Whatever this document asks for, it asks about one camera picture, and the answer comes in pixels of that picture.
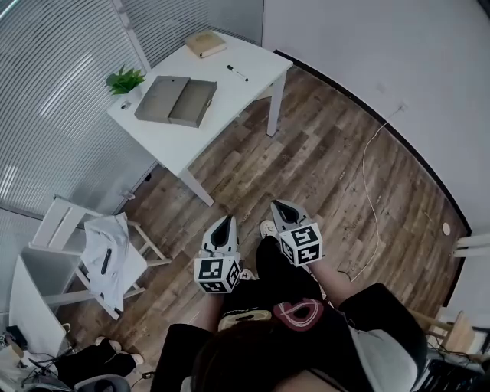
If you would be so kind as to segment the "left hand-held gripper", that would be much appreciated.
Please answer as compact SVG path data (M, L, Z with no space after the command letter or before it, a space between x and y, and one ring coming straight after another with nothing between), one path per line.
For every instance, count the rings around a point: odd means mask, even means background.
M237 220L233 215L218 219L206 231L204 246L225 246L229 240L229 250L237 250L239 237ZM231 293L240 277L240 254L216 250L200 250L194 260L194 281L207 294Z

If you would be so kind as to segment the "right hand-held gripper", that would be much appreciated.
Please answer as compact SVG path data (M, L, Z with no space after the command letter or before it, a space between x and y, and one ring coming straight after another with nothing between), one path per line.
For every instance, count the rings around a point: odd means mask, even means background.
M280 251L293 266L305 266L323 257L319 226L309 218L305 208L291 201L272 201L270 208Z

